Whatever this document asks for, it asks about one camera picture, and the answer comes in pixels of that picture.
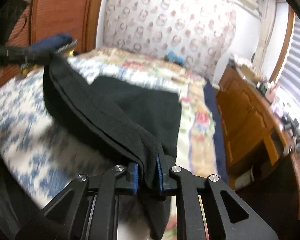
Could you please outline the blue floral white bedsheet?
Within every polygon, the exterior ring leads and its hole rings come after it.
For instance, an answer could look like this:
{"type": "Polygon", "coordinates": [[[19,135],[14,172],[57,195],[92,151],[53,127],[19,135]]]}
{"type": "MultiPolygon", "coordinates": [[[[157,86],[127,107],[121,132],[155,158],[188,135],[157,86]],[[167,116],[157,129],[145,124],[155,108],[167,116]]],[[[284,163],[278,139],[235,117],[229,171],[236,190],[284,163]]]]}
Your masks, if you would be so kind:
{"type": "MultiPolygon", "coordinates": [[[[152,61],[132,66],[104,56],[70,57],[70,66],[88,84],[111,76],[132,85],[185,96],[183,73],[152,61]]],[[[79,174],[102,174],[110,161],[59,126],[46,111],[43,71],[11,79],[0,88],[0,155],[16,181],[39,207],[44,207],[79,174]]]]}

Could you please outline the light blue cloth item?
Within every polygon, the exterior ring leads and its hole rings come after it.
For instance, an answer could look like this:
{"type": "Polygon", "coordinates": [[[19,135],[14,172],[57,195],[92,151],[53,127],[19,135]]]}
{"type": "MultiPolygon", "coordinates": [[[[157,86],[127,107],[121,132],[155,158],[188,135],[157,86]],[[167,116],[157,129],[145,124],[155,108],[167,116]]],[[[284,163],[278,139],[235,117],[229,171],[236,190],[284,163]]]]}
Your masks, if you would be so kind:
{"type": "Polygon", "coordinates": [[[167,55],[165,55],[164,60],[167,62],[171,62],[177,64],[179,66],[184,66],[184,59],[177,56],[173,51],[169,51],[167,55]]]}

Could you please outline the window roller blind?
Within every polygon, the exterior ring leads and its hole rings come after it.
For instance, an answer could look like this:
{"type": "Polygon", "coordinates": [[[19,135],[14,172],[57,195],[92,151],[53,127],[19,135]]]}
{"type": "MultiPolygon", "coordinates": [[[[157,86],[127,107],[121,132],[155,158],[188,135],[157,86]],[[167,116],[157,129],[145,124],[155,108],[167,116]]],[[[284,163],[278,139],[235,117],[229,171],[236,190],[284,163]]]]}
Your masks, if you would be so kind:
{"type": "Polygon", "coordinates": [[[279,83],[300,107],[300,19],[298,17],[294,21],[292,39],[279,83]]]}

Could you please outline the navy blue bed skirt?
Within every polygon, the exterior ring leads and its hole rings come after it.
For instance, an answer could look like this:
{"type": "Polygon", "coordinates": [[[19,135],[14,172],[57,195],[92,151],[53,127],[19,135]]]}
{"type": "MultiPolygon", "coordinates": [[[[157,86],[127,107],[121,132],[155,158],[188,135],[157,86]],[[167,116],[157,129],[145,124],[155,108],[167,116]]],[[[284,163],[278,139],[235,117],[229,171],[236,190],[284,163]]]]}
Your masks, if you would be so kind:
{"type": "Polygon", "coordinates": [[[223,130],[222,130],[222,118],[219,114],[217,102],[216,102],[216,93],[211,85],[211,83],[207,82],[203,88],[204,92],[204,101],[207,105],[208,109],[212,113],[212,119],[215,122],[215,132],[213,135],[213,143],[215,147],[215,155],[216,155],[216,166],[218,175],[221,179],[228,184],[229,177],[226,171],[226,155],[225,155],[225,147],[224,147],[224,138],[223,138],[223,130]]]}

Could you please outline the folded black circle-patterned garment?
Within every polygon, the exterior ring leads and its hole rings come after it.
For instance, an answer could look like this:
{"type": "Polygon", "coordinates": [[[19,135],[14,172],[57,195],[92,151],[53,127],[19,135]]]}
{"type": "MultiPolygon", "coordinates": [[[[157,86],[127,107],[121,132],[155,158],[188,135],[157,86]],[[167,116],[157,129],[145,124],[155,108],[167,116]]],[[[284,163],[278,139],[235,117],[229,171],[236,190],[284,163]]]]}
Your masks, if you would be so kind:
{"type": "Polygon", "coordinates": [[[70,44],[58,49],[57,51],[44,51],[44,52],[31,51],[31,52],[40,53],[41,55],[47,52],[53,52],[54,54],[59,54],[60,52],[75,50],[77,43],[78,43],[77,39],[73,39],[73,41],[70,44]]]}

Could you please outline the wooden louvred wardrobe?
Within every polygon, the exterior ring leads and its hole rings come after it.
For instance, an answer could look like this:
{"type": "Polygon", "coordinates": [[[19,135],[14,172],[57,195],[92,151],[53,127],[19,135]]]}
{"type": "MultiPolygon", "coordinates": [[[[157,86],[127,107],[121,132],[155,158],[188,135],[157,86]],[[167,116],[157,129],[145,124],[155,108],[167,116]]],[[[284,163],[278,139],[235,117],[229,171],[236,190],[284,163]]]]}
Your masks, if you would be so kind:
{"type": "MultiPolygon", "coordinates": [[[[70,34],[76,48],[95,46],[101,0],[0,0],[0,46],[25,47],[56,35],[70,34]]],[[[0,66],[0,87],[29,64],[0,66]]]]}

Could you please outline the cardboard box on sideboard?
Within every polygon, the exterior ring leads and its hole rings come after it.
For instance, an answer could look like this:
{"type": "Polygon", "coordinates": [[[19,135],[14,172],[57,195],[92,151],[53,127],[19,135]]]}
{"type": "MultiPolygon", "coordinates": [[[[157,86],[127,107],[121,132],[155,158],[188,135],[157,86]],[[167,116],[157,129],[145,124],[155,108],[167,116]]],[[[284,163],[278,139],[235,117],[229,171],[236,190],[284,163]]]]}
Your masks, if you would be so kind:
{"type": "Polygon", "coordinates": [[[243,79],[247,79],[247,80],[250,80],[250,81],[256,81],[256,80],[258,80],[258,77],[245,64],[243,64],[243,65],[237,65],[236,66],[236,71],[238,72],[238,74],[240,75],[240,77],[243,78],[243,79]]]}

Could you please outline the folded gold yellow fabric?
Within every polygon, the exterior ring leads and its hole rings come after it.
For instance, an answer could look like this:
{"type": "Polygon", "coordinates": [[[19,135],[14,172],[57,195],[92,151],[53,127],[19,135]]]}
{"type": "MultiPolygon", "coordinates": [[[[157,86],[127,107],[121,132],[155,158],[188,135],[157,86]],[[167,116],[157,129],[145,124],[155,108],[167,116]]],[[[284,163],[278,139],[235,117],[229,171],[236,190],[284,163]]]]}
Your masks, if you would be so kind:
{"type": "MultiPolygon", "coordinates": [[[[79,52],[77,52],[75,50],[70,50],[70,51],[60,52],[59,54],[63,57],[73,57],[73,56],[77,56],[79,54],[79,52]]],[[[17,77],[20,79],[24,79],[31,73],[37,72],[43,68],[44,68],[44,66],[41,66],[41,65],[31,65],[31,66],[21,67],[17,77]]]]}

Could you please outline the colourful floral quilt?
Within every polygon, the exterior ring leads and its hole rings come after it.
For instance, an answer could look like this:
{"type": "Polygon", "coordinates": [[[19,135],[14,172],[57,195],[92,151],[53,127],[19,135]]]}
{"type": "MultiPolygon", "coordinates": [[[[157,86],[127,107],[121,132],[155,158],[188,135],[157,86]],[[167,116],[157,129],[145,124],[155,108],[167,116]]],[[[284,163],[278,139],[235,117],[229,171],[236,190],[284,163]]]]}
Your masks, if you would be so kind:
{"type": "MultiPolygon", "coordinates": [[[[115,48],[94,49],[71,60],[72,67],[89,85],[99,76],[114,77],[125,83],[142,88],[156,89],[178,94],[181,117],[176,164],[192,174],[207,177],[218,174],[216,147],[216,117],[207,104],[208,83],[203,77],[173,63],[154,60],[150,57],[132,54],[115,48]]],[[[92,175],[101,174],[109,167],[109,157],[103,160],[98,150],[83,146],[83,156],[93,164],[92,175]]],[[[118,239],[152,239],[149,226],[141,206],[133,197],[122,197],[119,203],[118,239]]],[[[170,217],[162,239],[177,239],[176,200],[172,197],[170,217]]]]}

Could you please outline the cream curtain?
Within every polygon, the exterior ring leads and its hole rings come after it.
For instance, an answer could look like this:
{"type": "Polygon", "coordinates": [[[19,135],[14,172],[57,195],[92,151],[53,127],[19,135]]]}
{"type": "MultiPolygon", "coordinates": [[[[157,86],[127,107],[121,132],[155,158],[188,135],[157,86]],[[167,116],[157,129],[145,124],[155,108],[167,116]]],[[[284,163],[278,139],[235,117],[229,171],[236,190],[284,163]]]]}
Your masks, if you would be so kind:
{"type": "Polygon", "coordinates": [[[253,65],[257,70],[262,69],[266,50],[273,32],[276,14],[276,0],[263,0],[263,5],[264,8],[261,17],[260,35],[253,61],[253,65]]]}

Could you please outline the wooden sideboard cabinet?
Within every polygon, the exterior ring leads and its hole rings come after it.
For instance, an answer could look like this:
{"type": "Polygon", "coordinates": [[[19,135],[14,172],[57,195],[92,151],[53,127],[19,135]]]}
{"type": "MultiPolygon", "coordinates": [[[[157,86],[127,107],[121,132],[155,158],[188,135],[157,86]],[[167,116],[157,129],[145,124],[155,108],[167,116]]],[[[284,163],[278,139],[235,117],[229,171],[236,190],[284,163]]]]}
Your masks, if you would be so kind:
{"type": "Polygon", "coordinates": [[[300,217],[300,154],[284,149],[294,140],[273,113],[270,103],[249,84],[239,71],[227,66],[219,82],[217,107],[222,117],[226,171],[231,186],[261,158],[257,150],[265,147],[265,174],[269,174],[285,158],[292,162],[296,178],[300,217]]]}

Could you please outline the black printed t-shirt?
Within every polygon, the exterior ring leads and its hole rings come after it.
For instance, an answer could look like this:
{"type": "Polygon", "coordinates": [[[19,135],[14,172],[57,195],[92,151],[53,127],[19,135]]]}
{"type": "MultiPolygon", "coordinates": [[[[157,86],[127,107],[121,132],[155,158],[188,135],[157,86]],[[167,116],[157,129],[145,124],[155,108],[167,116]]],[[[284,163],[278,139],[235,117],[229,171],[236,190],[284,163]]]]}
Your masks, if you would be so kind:
{"type": "Polygon", "coordinates": [[[44,68],[43,91],[48,113],[70,134],[117,164],[133,165],[133,191],[151,237],[161,239],[171,203],[163,192],[177,158],[178,95],[109,76],[87,83],[56,54],[44,68]]]}

